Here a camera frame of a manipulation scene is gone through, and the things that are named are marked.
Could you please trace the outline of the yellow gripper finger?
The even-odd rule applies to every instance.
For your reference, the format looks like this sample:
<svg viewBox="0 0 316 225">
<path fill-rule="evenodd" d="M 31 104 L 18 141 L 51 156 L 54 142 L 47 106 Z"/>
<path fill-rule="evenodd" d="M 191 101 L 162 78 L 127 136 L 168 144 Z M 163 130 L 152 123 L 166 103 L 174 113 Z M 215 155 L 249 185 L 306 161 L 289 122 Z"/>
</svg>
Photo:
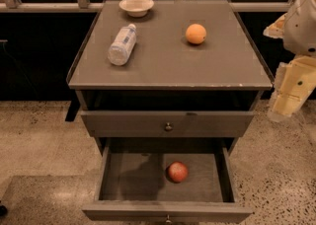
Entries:
<svg viewBox="0 0 316 225">
<path fill-rule="evenodd" d="M 264 29 L 263 35 L 268 38 L 283 38 L 285 18 L 286 14 L 281 15 Z"/>
<path fill-rule="evenodd" d="M 276 70 L 268 118 L 281 122 L 297 113 L 316 88 L 316 58 L 296 55 Z"/>
</svg>

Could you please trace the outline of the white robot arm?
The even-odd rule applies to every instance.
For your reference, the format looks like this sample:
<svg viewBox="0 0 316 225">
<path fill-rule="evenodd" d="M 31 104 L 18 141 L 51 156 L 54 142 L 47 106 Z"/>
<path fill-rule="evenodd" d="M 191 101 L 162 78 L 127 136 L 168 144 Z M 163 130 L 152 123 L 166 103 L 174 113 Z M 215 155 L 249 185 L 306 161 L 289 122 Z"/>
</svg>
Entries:
<svg viewBox="0 0 316 225">
<path fill-rule="evenodd" d="M 279 64 L 269 101 L 268 118 L 280 122 L 297 113 L 316 88 L 316 0 L 295 0 L 264 36 L 281 38 L 294 54 Z"/>
</svg>

